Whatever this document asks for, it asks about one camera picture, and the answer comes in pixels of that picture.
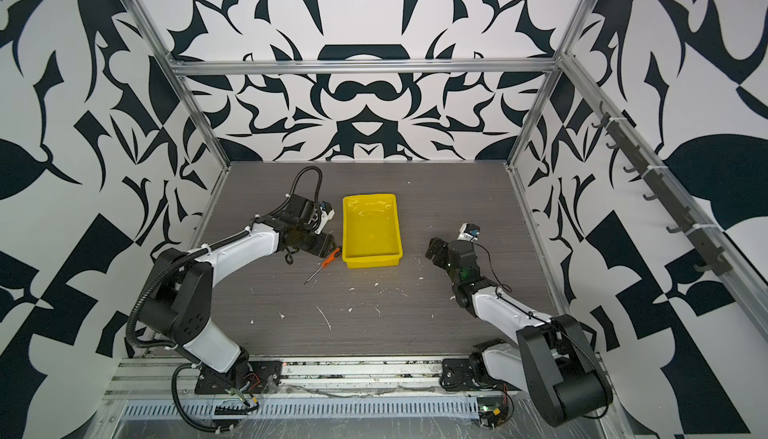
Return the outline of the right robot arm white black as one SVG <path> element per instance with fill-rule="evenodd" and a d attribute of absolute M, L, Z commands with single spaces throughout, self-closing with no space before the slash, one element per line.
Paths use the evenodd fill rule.
<path fill-rule="evenodd" d="M 425 253 L 448 275 L 457 305 L 504 335 L 476 347 L 476 381 L 503 382 L 526 393 L 552 427 L 604 417 L 613 391 L 581 323 L 514 299 L 500 282 L 483 276 L 476 247 L 467 240 L 435 237 Z"/>

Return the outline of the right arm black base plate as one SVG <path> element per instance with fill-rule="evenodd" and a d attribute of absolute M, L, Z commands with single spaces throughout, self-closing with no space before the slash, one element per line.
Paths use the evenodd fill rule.
<path fill-rule="evenodd" d="M 441 363 L 439 386 L 447 392 L 527 392 L 522 363 L 519 360 L 494 364 L 497 379 L 480 367 L 472 358 L 446 358 Z"/>

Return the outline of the orange handled screwdriver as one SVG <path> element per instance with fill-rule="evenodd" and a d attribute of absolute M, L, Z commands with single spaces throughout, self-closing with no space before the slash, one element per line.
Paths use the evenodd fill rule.
<path fill-rule="evenodd" d="M 306 279 L 304 284 L 311 282 L 321 271 L 328 268 L 342 253 L 342 248 L 336 248 L 327 258 L 317 267 L 317 269 Z"/>

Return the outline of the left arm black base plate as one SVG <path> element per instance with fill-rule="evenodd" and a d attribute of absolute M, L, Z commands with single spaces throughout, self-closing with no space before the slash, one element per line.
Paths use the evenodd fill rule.
<path fill-rule="evenodd" d="M 240 361 L 226 373 L 204 366 L 195 386 L 197 395 L 225 394 L 237 389 L 243 394 L 262 394 L 280 384 L 283 362 L 279 360 Z"/>

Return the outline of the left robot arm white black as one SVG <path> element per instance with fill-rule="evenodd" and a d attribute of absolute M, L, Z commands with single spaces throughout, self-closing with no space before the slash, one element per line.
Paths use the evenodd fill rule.
<path fill-rule="evenodd" d="M 326 201 L 292 195 L 234 235 L 190 251 L 161 253 L 127 319 L 127 342 L 134 348 L 175 350 L 218 374 L 236 370 L 246 353 L 211 318 L 214 289 L 238 270 L 276 253 L 283 253 L 288 264 L 299 252 L 328 258 L 336 241 L 324 227 L 334 215 Z"/>

